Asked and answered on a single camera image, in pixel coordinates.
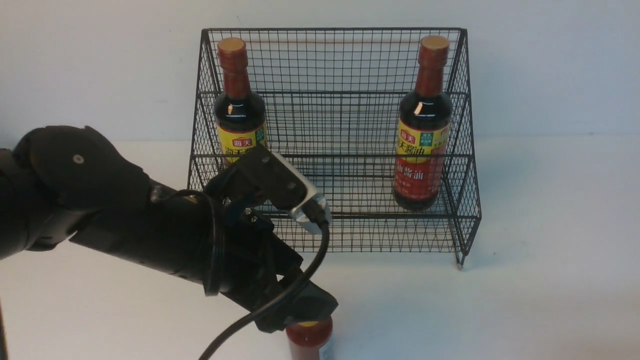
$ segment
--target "black robotic arm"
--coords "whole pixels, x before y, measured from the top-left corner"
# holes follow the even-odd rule
[[[302,274],[302,258],[250,209],[269,199],[310,230],[326,201],[281,157],[257,147],[207,185],[177,192],[129,163],[96,130],[51,126],[0,150],[0,259],[69,239],[202,284],[256,311]],[[324,320],[337,307],[310,281],[256,319],[261,331]]]

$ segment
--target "white tabletop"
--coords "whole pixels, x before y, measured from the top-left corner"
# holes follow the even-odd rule
[[[117,143],[186,184],[189,144]],[[640,358],[640,138],[476,141],[483,221],[452,254],[330,254],[336,359]],[[308,263],[312,254],[305,256]],[[197,359],[244,315],[199,286],[78,245],[0,262],[12,360]],[[288,359],[254,325],[215,359]]]

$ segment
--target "metal wire shelf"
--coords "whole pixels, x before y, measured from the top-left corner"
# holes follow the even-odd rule
[[[454,106],[442,187],[422,213],[392,195],[398,105],[417,73],[426,35],[452,44],[445,68]],[[328,198],[334,252],[453,252],[461,266],[481,220],[474,154],[467,30],[460,28],[205,29],[202,31],[189,167],[201,190],[222,168],[213,102],[222,91],[213,49],[227,37],[247,43],[252,89],[267,107],[269,148],[283,154]],[[278,212],[279,237],[298,251],[320,239]]]

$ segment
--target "white wall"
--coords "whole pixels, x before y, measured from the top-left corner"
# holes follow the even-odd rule
[[[479,135],[640,133],[634,0],[0,0],[0,146],[45,124],[188,139],[200,30],[469,29]]]

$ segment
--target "soy sauce bottle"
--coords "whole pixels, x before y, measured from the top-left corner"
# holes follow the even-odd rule
[[[224,92],[213,110],[222,153],[233,155],[225,158],[230,165],[258,143],[267,145],[266,112],[262,98],[251,91],[246,43],[239,38],[220,40],[218,59]]]
[[[440,189],[444,158],[407,155],[444,154],[449,137],[452,104],[442,92],[448,39],[428,36],[420,40],[415,89],[400,102],[397,132],[394,197],[410,211],[432,206]]]

